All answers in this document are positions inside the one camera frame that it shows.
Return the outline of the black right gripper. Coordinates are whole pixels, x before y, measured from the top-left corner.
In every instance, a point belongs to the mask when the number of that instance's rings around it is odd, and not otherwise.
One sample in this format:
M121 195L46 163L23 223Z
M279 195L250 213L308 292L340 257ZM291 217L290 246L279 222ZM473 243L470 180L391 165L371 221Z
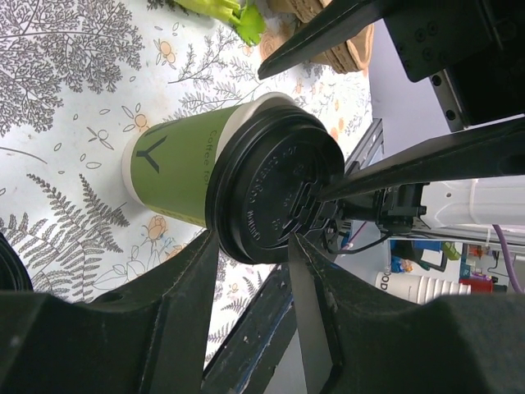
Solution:
M427 79L449 128L319 193L321 201L391 186L524 173L524 3L398 1L386 28L412 82Z

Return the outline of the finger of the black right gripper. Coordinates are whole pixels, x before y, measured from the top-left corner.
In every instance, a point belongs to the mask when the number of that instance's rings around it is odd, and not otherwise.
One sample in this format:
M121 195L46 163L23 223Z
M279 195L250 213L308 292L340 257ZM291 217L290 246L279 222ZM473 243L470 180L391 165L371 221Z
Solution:
M384 1L330 1L299 32L294 33L258 69L263 80L309 61L347 39L362 28L374 24L386 14Z

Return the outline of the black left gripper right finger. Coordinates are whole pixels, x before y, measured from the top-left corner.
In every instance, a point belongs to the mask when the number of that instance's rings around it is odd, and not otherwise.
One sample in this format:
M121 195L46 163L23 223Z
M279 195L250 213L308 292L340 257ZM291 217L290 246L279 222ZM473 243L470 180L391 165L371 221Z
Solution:
M288 255L308 392L523 392L522 295L417 305L332 263L301 235Z

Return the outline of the green paper coffee cup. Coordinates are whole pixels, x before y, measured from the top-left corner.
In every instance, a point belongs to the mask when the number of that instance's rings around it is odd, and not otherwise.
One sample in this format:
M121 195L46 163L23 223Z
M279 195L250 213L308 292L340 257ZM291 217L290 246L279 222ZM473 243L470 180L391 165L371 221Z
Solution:
M286 94L266 93L252 102L150 127L123 151L126 189L155 213L205 227L208 183L226 144L255 114L293 102Z

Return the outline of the black plastic cup lid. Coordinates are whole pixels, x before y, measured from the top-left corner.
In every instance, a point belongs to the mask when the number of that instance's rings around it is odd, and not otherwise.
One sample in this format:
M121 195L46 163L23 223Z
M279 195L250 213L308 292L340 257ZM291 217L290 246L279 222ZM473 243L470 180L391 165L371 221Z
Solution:
M240 263L284 263L297 233L315 241L336 214L318 193L344 175L340 146L312 114L291 104L251 116L212 170L206 227Z

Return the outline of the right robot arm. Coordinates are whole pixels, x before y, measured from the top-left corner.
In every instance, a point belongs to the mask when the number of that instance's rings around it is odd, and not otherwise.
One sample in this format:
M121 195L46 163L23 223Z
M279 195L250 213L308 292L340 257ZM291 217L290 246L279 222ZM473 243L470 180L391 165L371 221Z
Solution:
M265 79L382 20L407 77L429 79L449 133L336 181L319 194L343 218L408 233L524 221L524 4L334 1L259 67Z

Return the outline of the brown pulp cup carrier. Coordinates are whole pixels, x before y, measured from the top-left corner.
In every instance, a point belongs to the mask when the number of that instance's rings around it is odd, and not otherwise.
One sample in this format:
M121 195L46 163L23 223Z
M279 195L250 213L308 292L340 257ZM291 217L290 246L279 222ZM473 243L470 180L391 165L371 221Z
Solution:
M299 32L323 8L328 6L328 0L270 0L267 1L269 9L282 16L291 14L296 22L281 22L278 30L267 28L262 35L259 50L262 60L266 60L292 35ZM309 59L315 64L327 65L338 74L362 71L368 73L368 66L372 57L372 43L374 37L374 24L362 28L354 37L345 42L319 53Z

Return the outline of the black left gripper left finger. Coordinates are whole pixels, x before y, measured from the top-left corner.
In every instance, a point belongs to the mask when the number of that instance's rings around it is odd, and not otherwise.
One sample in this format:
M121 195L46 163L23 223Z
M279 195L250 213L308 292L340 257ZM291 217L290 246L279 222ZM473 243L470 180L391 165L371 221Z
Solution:
M1 294L4 393L197 393L217 275L218 238L91 303Z

